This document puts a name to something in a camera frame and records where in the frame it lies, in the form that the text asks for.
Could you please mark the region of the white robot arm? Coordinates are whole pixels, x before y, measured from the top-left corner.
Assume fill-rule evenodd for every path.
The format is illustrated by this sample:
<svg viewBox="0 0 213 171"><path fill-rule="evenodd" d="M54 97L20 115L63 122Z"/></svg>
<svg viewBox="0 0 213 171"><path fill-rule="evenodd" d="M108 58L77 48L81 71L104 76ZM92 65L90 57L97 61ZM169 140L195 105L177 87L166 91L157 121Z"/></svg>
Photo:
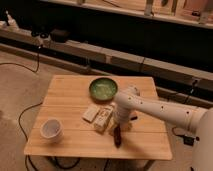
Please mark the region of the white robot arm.
<svg viewBox="0 0 213 171"><path fill-rule="evenodd" d="M116 124L128 122L130 113L139 111L194 134L190 171L213 171L213 107L206 109L144 98L137 95L134 86L118 91L113 100Z"/></svg>

